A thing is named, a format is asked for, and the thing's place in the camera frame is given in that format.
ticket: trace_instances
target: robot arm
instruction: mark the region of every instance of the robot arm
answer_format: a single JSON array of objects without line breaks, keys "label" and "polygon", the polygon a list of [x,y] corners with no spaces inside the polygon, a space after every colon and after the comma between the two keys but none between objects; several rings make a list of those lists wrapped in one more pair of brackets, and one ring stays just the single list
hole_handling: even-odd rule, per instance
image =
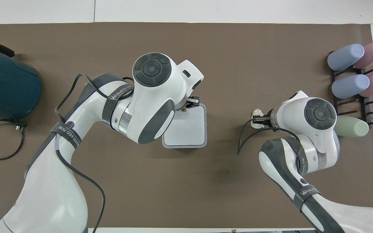
[{"label": "robot arm", "polygon": [[[326,112],[321,108],[327,104],[328,102],[323,99],[303,96],[285,101],[272,110],[271,125],[295,132],[300,141],[293,137],[268,140],[259,152],[261,167],[283,189],[296,209],[318,232],[372,233],[373,208],[331,202],[322,197],[320,192],[302,177],[306,173],[334,165],[338,157],[337,137],[333,134],[334,109],[327,108],[329,112]],[[309,120],[306,116],[307,109],[310,108],[313,108],[313,116],[319,122]],[[306,125],[296,123],[296,120],[311,122],[307,122]],[[326,124],[329,125],[328,128],[317,128],[318,123],[327,121],[330,121]]]},{"label": "robot arm", "polygon": [[[93,80],[107,98],[86,85],[64,117],[65,123],[56,124],[28,165],[17,201],[0,220],[0,233],[82,233],[87,224],[86,199],[73,172],[61,162],[56,151],[71,164],[74,150],[98,121],[136,143],[157,139],[169,126],[176,106],[187,103],[191,83],[203,79],[192,63],[182,64],[182,71],[194,75],[185,75],[161,53],[141,56],[133,68],[133,96],[123,100],[119,98],[133,87],[117,75],[102,74]],[[150,73],[153,69],[160,71]],[[139,78],[139,73],[147,77]]]}]

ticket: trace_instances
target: brown mat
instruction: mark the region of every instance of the brown mat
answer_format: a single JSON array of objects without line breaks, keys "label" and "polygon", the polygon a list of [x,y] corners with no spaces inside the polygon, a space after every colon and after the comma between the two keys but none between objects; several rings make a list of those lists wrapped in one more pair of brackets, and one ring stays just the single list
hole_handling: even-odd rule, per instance
[{"label": "brown mat", "polygon": [[[101,227],[311,227],[262,171],[258,150],[266,132],[237,156],[242,124],[251,112],[276,107],[297,90],[332,100],[327,53],[372,42],[369,25],[271,25],[186,23],[86,23],[0,25],[0,43],[35,68],[43,91],[24,121],[24,148],[0,162],[0,219],[22,189],[24,170],[58,121],[53,110],[79,72],[131,75],[142,54],[162,52],[176,63],[194,63],[205,79],[194,91],[207,107],[203,149],[165,149],[161,140],[137,145],[103,123],[93,126],[73,165],[96,180],[107,201]],[[62,112],[74,103],[77,86]],[[0,155],[19,142],[0,129]],[[306,175],[329,200],[373,207],[373,128],[360,139],[343,138],[337,164]],[[77,177],[93,227],[98,190]]]}]

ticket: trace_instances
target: gray band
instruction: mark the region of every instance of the gray band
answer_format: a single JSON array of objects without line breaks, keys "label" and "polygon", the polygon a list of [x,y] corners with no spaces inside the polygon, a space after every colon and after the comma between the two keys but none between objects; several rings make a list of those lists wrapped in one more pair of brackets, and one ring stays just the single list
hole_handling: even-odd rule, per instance
[{"label": "gray band", "polygon": [[317,193],[320,194],[320,192],[314,186],[310,184],[308,184],[307,186],[303,186],[294,195],[293,205],[299,212],[302,212],[302,205],[305,202],[305,200],[313,194]]},{"label": "gray band", "polygon": [[297,171],[300,175],[304,176],[308,172],[308,158],[306,156],[305,150],[302,144],[296,140],[294,137],[285,137],[284,140],[289,143],[290,147],[296,153],[299,164],[296,164]]},{"label": "gray band", "polygon": [[318,159],[318,162],[319,162],[319,166],[317,168],[317,171],[323,170],[326,167],[326,164],[327,164],[326,153],[321,153],[317,149],[316,149],[316,152],[317,152],[317,159]]},{"label": "gray band", "polygon": [[77,147],[82,142],[82,139],[80,136],[74,131],[72,128],[68,127],[63,122],[58,122],[50,132],[60,134],[62,137],[64,137],[67,141],[73,145],[74,149],[77,149]]},{"label": "gray band", "polygon": [[103,107],[102,112],[102,120],[103,122],[109,127],[114,129],[111,126],[111,116],[113,115],[113,111],[116,108],[117,102],[119,98],[124,96],[129,91],[133,90],[133,87],[129,84],[124,84],[114,90],[106,99],[105,106]]}]

